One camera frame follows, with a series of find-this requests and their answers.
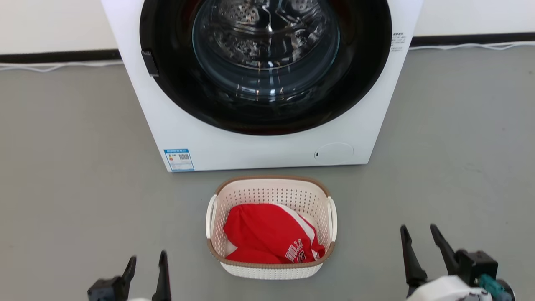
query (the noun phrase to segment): white washing machine body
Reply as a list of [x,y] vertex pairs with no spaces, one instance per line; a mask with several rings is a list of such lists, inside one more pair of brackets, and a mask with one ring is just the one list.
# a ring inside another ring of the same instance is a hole
[[219,129],[176,105],[141,55],[144,0],[102,0],[126,70],[169,172],[368,163],[423,0],[388,0],[392,46],[368,93],[341,116],[309,130],[255,136]]

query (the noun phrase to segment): white wall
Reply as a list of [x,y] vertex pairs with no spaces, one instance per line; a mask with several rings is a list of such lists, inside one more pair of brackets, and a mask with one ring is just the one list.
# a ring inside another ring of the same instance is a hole
[[[100,0],[4,0],[0,54],[116,48]],[[535,0],[426,0],[416,35],[535,32]]]

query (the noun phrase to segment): red clothing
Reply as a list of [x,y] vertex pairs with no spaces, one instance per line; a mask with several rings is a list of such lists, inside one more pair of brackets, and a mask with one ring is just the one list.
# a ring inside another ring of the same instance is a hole
[[256,264],[313,262],[325,254],[316,229],[278,204],[243,204],[228,214],[224,232],[238,249],[226,258]]

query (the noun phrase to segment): brown basket rim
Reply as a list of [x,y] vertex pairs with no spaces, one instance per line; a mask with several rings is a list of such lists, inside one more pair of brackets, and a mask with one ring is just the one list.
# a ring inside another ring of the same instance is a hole
[[[242,176],[242,177],[235,177],[232,179],[229,179],[225,182],[223,182],[217,189],[216,194],[219,195],[221,190],[228,184],[240,180],[252,180],[252,179],[285,179],[285,180],[300,180],[305,182],[311,182],[318,187],[320,187],[325,195],[327,197],[330,196],[329,191],[327,188],[318,180],[312,179],[312,178],[306,178],[306,177],[299,177],[299,176],[281,176],[281,175],[265,175],[265,176]],[[325,252],[325,255],[323,255],[319,260],[316,260],[314,262],[306,262],[303,264],[279,264],[279,265],[269,265],[269,264],[251,264],[248,262],[240,262],[240,261],[233,261],[228,260],[224,258],[223,256],[219,255],[216,250],[213,248],[212,240],[210,238],[207,239],[208,243],[208,249],[210,250],[210,253],[219,260],[220,262],[230,265],[230,266],[237,266],[237,267],[244,267],[244,268],[260,268],[260,269],[296,269],[296,268],[310,268],[314,266],[318,266],[325,262],[327,258],[329,258],[334,251],[334,247],[336,245],[336,242],[331,242],[329,245],[329,248]]]
[[225,182],[223,182],[219,187],[216,189],[216,194],[219,195],[221,190],[228,184],[236,181],[241,180],[256,180],[256,179],[284,179],[284,180],[298,180],[298,181],[304,181],[304,182],[311,182],[312,184],[316,184],[319,188],[323,190],[325,195],[327,197],[330,196],[329,190],[323,185],[320,181],[313,179],[313,178],[306,178],[306,177],[299,177],[299,176],[282,176],[282,175],[265,175],[265,176],[241,176],[241,177],[235,177],[232,179],[229,179]]

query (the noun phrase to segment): black baseboard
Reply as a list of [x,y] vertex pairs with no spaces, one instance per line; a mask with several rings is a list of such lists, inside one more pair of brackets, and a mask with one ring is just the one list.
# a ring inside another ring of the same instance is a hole
[[[410,45],[439,46],[458,44],[490,44],[503,42],[535,41],[535,32],[504,33],[504,34],[475,34],[475,35],[440,35],[440,36],[415,36]],[[67,51],[67,52],[44,52],[32,54],[7,54],[0,55],[0,63],[10,64],[36,64],[36,63],[65,63],[84,61],[108,61],[121,59],[117,49]]]
[[499,34],[471,34],[471,35],[437,35],[415,36],[410,43],[411,47],[440,46],[459,44],[492,44],[520,41],[535,41],[535,32],[526,33],[499,33]]
[[121,59],[118,49],[0,55],[0,63],[9,64],[110,61],[115,59]]

